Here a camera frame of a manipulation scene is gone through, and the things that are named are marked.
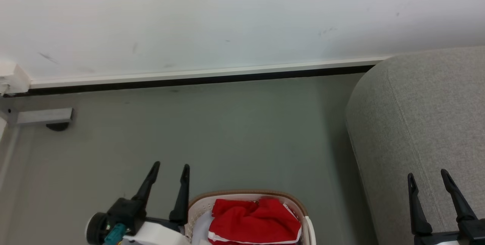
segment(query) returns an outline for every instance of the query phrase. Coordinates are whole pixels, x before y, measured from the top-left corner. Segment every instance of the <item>black rubber foot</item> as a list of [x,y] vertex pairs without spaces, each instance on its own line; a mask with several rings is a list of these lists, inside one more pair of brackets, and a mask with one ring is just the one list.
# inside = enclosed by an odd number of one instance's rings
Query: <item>black rubber foot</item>
[[69,126],[69,122],[46,124],[45,126],[47,126],[51,131],[65,131]]

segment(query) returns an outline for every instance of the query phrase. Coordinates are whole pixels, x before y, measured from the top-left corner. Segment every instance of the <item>teal connector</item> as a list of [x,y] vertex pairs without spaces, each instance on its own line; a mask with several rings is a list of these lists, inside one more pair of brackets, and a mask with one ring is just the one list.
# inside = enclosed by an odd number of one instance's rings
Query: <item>teal connector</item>
[[106,245],[118,245],[123,240],[123,236],[126,233],[126,226],[118,223],[114,226],[113,230],[104,238],[104,244]]

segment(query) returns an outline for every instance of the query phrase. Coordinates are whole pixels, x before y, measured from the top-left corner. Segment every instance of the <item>metal bracket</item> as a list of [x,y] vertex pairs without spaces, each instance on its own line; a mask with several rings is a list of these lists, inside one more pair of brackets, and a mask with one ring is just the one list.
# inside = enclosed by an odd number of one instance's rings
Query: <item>metal bracket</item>
[[2,106],[0,117],[10,125],[58,124],[72,122],[73,112],[73,108],[18,112]]

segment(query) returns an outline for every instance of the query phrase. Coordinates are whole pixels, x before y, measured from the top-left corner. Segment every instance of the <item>white wall outlet box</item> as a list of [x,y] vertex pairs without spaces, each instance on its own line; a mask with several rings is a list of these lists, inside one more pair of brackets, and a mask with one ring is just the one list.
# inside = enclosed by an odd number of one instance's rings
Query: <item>white wall outlet box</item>
[[6,88],[6,94],[25,93],[29,91],[31,79],[22,68],[10,61],[0,60],[0,86]]

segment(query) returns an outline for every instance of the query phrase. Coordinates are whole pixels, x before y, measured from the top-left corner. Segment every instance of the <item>basket rim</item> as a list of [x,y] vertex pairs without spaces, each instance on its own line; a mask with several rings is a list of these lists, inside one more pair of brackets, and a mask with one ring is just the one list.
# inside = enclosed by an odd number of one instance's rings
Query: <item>basket rim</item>
[[196,196],[195,198],[193,198],[189,202],[189,209],[192,207],[192,205],[194,205],[199,200],[202,200],[203,198],[214,197],[214,196],[222,196],[222,195],[232,195],[232,194],[260,194],[260,195],[285,197],[285,198],[293,201],[298,206],[298,208],[303,213],[303,216],[308,216],[307,209],[305,208],[303,203],[301,203],[300,200],[298,200],[293,195],[290,195],[288,193],[281,192],[281,191],[267,190],[267,189],[235,189],[235,190],[220,190],[220,191],[203,193],[203,194]]

